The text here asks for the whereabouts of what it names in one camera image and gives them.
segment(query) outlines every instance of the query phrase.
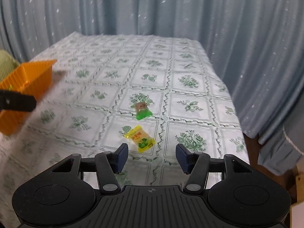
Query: green cloth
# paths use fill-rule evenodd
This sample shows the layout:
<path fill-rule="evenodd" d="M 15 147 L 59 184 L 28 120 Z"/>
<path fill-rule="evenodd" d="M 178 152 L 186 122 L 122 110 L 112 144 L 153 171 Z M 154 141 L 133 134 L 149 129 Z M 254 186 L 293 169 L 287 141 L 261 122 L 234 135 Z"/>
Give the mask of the green cloth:
<path fill-rule="evenodd" d="M 0 50 L 0 82 L 3 81 L 20 63 L 5 50 Z"/>

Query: wooden floor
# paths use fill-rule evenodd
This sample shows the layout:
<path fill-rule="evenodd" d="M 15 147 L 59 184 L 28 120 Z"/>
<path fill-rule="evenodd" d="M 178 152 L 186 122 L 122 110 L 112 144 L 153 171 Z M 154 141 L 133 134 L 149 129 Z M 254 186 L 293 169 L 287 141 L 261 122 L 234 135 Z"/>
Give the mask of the wooden floor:
<path fill-rule="evenodd" d="M 268 171 L 265 167 L 257 164 L 257 158 L 259 155 L 259 150 L 262 146 L 257 142 L 258 136 L 254 139 L 250 139 L 246 135 L 244 135 L 245 143 L 247 146 L 248 156 L 250 165 L 255 169 L 259 170 L 260 172 L 264 173 L 278 184 L 283 186 L 291 196 L 291 203 L 296 202 L 296 188 L 295 188 L 295 177 L 292 170 L 287 171 L 282 176 L 276 176 Z M 287 215 L 284 224 L 289 227 L 289 215 Z"/>

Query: orange container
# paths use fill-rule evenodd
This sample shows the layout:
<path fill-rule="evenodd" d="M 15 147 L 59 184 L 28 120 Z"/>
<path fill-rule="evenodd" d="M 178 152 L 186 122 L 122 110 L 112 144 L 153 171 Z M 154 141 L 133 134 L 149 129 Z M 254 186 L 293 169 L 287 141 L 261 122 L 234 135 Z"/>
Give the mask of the orange container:
<path fill-rule="evenodd" d="M 39 100 L 52 83 L 52 65 L 57 60 L 28 62 L 21 64 L 1 83 L 0 89 L 32 95 Z M 25 119 L 28 112 L 2 110 L 0 132 L 12 134 Z"/>

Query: blue curtain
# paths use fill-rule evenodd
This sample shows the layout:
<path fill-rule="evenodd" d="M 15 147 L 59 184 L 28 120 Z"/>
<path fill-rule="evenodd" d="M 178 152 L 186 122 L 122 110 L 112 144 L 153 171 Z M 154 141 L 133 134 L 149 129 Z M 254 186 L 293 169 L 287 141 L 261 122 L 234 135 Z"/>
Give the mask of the blue curtain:
<path fill-rule="evenodd" d="M 201 42 L 243 132 L 263 144 L 304 84 L 303 0 L 0 0 L 3 47 L 27 61 L 74 31 Z"/>

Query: black robotic gripper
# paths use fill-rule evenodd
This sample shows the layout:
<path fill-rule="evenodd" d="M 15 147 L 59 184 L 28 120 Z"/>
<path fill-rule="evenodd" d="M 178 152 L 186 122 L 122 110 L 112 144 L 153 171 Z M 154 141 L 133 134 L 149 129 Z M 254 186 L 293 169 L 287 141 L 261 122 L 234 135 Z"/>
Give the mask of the black robotic gripper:
<path fill-rule="evenodd" d="M 22 228 L 282 228 L 290 196 L 279 184 L 234 155 L 213 159 L 176 146 L 189 178 L 179 186 L 124 186 L 115 175 L 128 158 L 128 145 L 94 158 L 72 154 L 21 185 L 12 204 Z M 83 181 L 96 172 L 99 189 Z M 209 172 L 222 180 L 206 188 Z"/>

